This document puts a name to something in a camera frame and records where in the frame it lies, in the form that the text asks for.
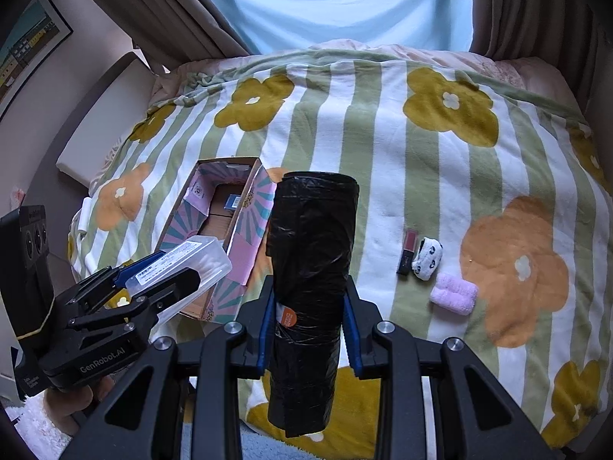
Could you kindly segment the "person's left hand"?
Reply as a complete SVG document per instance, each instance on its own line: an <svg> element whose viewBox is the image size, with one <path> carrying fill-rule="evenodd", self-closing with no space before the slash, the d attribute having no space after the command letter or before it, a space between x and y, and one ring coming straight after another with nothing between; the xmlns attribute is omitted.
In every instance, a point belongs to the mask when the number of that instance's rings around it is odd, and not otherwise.
<svg viewBox="0 0 613 460"><path fill-rule="evenodd" d="M93 399L102 401L113 387L114 380L106 376L94 387L85 386L67 393L48 388L44 397L45 411L57 429L64 434L74 436L80 428L73 417L74 414L89 407Z"/></svg>

